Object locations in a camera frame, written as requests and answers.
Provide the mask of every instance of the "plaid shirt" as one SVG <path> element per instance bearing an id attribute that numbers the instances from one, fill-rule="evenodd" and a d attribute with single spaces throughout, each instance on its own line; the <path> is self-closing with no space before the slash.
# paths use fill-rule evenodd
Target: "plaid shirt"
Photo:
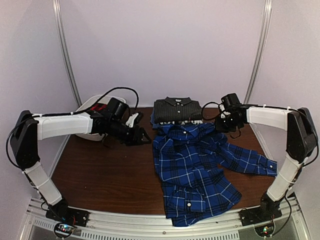
<path id="1" fill-rule="evenodd" d="M 222 214 L 240 201 L 241 193 L 218 164 L 240 173 L 277 175 L 275 161 L 227 143 L 214 123 L 162 126 L 153 141 L 153 157 L 166 218 L 176 227 Z"/>

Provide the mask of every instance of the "brown tabletop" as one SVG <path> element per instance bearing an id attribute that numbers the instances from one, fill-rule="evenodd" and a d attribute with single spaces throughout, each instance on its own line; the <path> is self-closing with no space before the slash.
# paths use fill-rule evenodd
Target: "brown tabletop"
<path id="1" fill-rule="evenodd" d="M 150 115 L 152 108 L 139 108 L 144 113 L 140 126 L 154 139 Z M 209 108 L 207 117 L 215 116 Z M 241 129 L 237 139 L 229 142 L 264 154 L 251 127 Z M 101 142 L 71 136 L 56 166 L 52 180 L 71 207 L 124 214 L 164 214 L 163 193 L 155 173 L 152 144 L 125 146 L 108 136 Z M 242 193 L 234 208 L 259 205 L 260 197 L 274 178 L 244 174 L 224 169 L 226 178 Z"/>

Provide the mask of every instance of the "shirt cuff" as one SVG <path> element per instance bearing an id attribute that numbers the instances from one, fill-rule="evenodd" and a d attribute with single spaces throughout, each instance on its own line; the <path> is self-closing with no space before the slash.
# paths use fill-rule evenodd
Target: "shirt cuff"
<path id="1" fill-rule="evenodd" d="M 266 161 L 266 175 L 268 176 L 277 176 L 277 167 L 278 164 L 276 161 L 272 161 L 270 159 L 267 159 Z"/>
<path id="2" fill-rule="evenodd" d="M 178 211 L 202 213 L 206 210 L 206 201 L 200 193 L 183 188 L 172 194 L 167 206 Z"/>

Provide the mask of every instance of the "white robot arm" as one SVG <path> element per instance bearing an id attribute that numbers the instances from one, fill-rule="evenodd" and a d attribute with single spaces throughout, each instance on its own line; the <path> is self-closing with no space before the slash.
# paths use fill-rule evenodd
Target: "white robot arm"
<path id="1" fill-rule="evenodd" d="M 297 181 L 308 157 L 318 147 L 318 136 L 309 110 L 305 107 L 292 109 L 241 104 L 235 93 L 224 96 L 221 101 L 220 114 L 215 118 L 219 132 L 235 132 L 244 124 L 265 125 L 287 132 L 284 163 L 272 185 L 261 197 L 260 207 L 240 212 L 243 226 L 269 221 L 271 216 L 280 217 L 280 202 L 289 187 Z"/>
<path id="2" fill-rule="evenodd" d="M 10 140 L 16 167 L 22 170 L 50 209 L 47 218 L 69 225 L 74 225 L 75 221 L 76 225 L 85 227 L 89 213 L 68 207 L 67 200 L 43 169 L 38 156 L 38 141 L 71 134 L 108 134 L 127 146 L 150 144 L 151 139 L 144 128 L 137 125 L 143 117 L 141 112 L 121 123 L 128 108 L 127 104 L 111 98 L 107 106 L 99 110 L 57 114 L 32 114 L 26 110 L 20 114 L 7 147 Z"/>

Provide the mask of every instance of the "dark striped shirt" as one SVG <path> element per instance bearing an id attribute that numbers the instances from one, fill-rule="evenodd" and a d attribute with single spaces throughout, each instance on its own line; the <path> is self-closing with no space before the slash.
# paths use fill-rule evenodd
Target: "dark striped shirt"
<path id="1" fill-rule="evenodd" d="M 153 110 L 156 124 L 202 119 L 199 102 L 191 100 L 190 97 L 166 97 L 156 100 Z"/>

